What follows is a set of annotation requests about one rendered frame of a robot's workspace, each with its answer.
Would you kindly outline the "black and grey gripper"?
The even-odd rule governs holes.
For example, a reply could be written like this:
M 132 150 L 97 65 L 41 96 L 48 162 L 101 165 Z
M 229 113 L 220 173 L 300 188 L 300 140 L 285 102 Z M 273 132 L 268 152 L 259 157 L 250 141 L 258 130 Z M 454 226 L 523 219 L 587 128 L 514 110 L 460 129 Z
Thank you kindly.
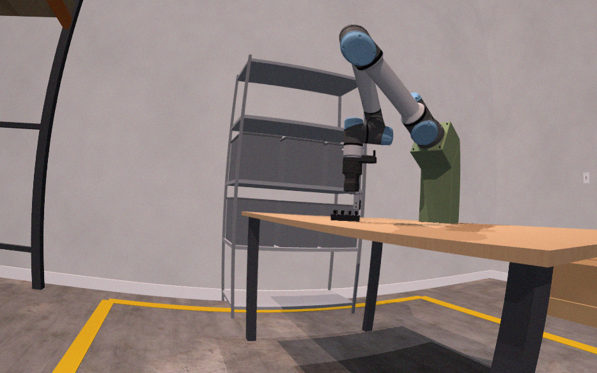
M 345 145 L 343 149 L 343 174 L 345 175 L 344 191 L 354 194 L 353 209 L 361 209 L 361 195 L 359 192 L 359 175 L 362 175 L 362 164 L 376 164 L 376 150 L 373 156 L 363 155 L 363 147 Z M 358 158 L 361 157 L 361 158 Z

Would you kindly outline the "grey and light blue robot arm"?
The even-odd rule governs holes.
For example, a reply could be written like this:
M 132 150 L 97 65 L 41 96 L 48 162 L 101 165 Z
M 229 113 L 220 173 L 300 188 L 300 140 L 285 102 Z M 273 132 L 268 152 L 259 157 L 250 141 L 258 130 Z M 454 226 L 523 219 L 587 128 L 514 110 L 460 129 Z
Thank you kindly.
M 376 85 L 401 114 L 401 122 L 420 148 L 437 145 L 444 128 L 433 118 L 422 97 L 410 93 L 400 81 L 367 30 L 357 24 L 347 25 L 340 32 L 339 42 L 341 53 L 352 64 L 366 120 L 365 125 L 361 118 L 345 119 L 344 145 L 392 144 L 393 130 L 385 126 Z

